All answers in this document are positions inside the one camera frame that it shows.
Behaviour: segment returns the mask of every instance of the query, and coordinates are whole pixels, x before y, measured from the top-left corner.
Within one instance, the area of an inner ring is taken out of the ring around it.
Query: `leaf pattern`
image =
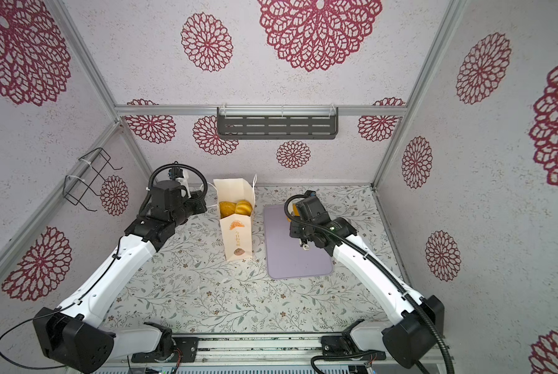
[[[256,187],[253,251],[227,262],[217,212],[193,216],[134,274],[105,328],[156,322],[174,332],[331,332],[359,318],[386,321],[379,303],[342,264],[329,276],[273,280],[267,274],[263,207],[315,190],[332,217],[345,217],[395,274],[399,268],[369,186]],[[207,197],[214,205],[216,196]]]

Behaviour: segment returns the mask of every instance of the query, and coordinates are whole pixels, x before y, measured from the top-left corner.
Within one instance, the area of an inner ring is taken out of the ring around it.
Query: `black mounting plate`
[[[175,346],[183,354],[181,362],[191,363],[196,360],[196,353],[198,352],[198,338],[173,338]],[[133,363],[156,363],[155,359],[149,356],[148,353],[135,353],[131,361]],[[167,362],[177,362],[177,353],[174,352],[172,356],[167,359]]]

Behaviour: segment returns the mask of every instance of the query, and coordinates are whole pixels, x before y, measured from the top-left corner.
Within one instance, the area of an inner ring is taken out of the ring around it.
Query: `white paper bag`
[[[227,261],[242,260],[252,257],[252,219],[254,217],[254,188],[244,179],[215,179],[214,186],[217,189],[217,211],[219,212],[219,223],[223,244],[225,246],[225,258]],[[231,214],[220,218],[221,201],[237,203],[246,200],[252,205],[252,215]]]

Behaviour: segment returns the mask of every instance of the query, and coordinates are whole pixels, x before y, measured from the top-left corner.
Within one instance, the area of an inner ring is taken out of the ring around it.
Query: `purple cutting board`
[[[267,271],[274,280],[329,275],[333,261],[322,248],[310,243],[310,250],[300,247],[300,240],[289,236],[289,221],[283,204],[267,205],[263,210]]]

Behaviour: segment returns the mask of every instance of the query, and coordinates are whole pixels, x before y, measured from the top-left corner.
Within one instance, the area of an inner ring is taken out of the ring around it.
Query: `yellow bun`
[[[221,201],[219,203],[219,210],[221,213],[221,218],[225,218],[235,213],[235,203],[229,201]]]
[[[238,204],[235,205],[235,212],[237,214],[251,215],[252,214],[252,204],[250,204],[246,200],[240,200],[240,201],[238,201]]]

